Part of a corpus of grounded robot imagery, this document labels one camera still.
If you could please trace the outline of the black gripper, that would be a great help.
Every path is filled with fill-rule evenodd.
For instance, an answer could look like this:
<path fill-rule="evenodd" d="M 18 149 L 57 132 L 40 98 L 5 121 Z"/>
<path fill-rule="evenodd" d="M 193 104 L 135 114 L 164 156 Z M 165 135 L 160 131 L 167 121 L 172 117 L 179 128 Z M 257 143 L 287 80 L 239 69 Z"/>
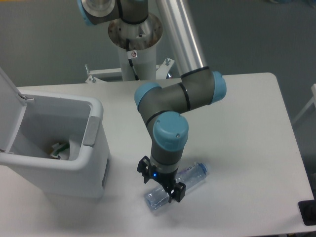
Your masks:
<path fill-rule="evenodd" d="M 186 185 L 182 182 L 176 183 L 175 176 L 178 170 L 178 164 L 173 165 L 154 165 L 150 164 L 150 159 L 144 156 L 137 166 L 137 171 L 142 174 L 144 184 L 150 179 L 156 181 L 168 193 L 168 202 L 173 200 L 180 202 L 186 193 Z"/>

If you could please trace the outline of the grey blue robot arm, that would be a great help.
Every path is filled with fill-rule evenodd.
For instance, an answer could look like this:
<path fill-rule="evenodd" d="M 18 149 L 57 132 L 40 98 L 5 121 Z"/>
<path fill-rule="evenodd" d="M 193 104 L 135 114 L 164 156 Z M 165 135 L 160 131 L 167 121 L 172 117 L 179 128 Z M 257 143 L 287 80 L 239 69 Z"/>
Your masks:
<path fill-rule="evenodd" d="M 148 82 L 135 91 L 137 110 L 152 140 L 151 155 L 139 161 L 137 171 L 145 182 L 161 184 L 169 200 L 179 202 L 186 185 L 175 176 L 189 132 L 183 113 L 222 100 L 227 88 L 222 75 L 207 66 L 187 1 L 159 0 L 157 6 L 160 18 L 149 12 L 146 0 L 78 1 L 87 24 L 109 22 L 108 34 L 123 49 L 133 80 L 144 78 L 136 67 L 140 52 L 167 32 L 181 81 L 164 88 Z"/>

